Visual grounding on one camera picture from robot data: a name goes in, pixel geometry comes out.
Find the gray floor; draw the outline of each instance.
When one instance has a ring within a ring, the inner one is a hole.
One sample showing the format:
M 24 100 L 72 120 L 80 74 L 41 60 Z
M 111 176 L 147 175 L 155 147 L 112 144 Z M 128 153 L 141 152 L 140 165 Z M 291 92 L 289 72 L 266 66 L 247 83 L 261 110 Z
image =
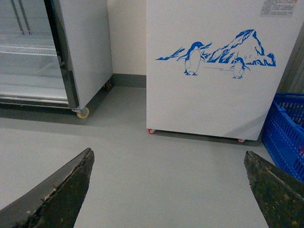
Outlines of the gray floor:
M 261 141 L 145 127 L 144 88 L 99 93 L 81 120 L 67 110 L 0 106 L 0 208 L 87 147 L 95 152 L 76 228 L 267 228 L 250 190 L 245 152 Z

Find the glass door refrigerator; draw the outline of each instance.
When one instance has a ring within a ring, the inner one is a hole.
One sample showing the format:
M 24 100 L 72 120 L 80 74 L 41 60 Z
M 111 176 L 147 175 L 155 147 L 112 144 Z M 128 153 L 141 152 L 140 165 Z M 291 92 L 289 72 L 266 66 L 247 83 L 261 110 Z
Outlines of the glass door refrigerator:
M 112 74 L 106 0 L 0 0 L 0 103 L 84 118 Z
M 147 128 L 257 140 L 302 0 L 147 0 Z

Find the wire shelf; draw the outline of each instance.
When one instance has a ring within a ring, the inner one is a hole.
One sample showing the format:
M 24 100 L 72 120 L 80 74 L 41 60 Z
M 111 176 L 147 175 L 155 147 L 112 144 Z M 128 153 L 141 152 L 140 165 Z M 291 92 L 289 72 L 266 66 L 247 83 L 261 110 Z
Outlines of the wire shelf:
M 56 49 L 54 46 L 33 44 L 0 44 L 0 53 L 36 56 L 57 56 Z

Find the blue plastic basket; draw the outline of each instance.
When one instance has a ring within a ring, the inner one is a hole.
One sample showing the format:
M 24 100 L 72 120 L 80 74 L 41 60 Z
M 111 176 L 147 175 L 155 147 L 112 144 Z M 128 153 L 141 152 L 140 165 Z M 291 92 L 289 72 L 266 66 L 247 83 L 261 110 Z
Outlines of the blue plastic basket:
M 304 95 L 276 94 L 263 142 L 276 165 L 304 182 Z

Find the caster wheel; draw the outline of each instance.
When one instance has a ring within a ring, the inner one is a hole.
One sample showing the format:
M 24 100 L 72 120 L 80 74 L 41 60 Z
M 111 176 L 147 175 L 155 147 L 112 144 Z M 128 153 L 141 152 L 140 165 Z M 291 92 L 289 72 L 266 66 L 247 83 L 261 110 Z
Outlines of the caster wheel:
M 245 142 L 245 139 L 238 139 L 237 140 L 239 143 L 244 143 Z
M 83 110 L 77 113 L 77 116 L 80 119 L 86 119 L 89 116 L 89 113 L 90 113 L 89 109 L 85 107 Z
M 154 129 L 148 129 L 148 132 L 149 132 L 150 134 L 154 134 L 154 133 L 155 133 L 155 130 L 154 130 Z

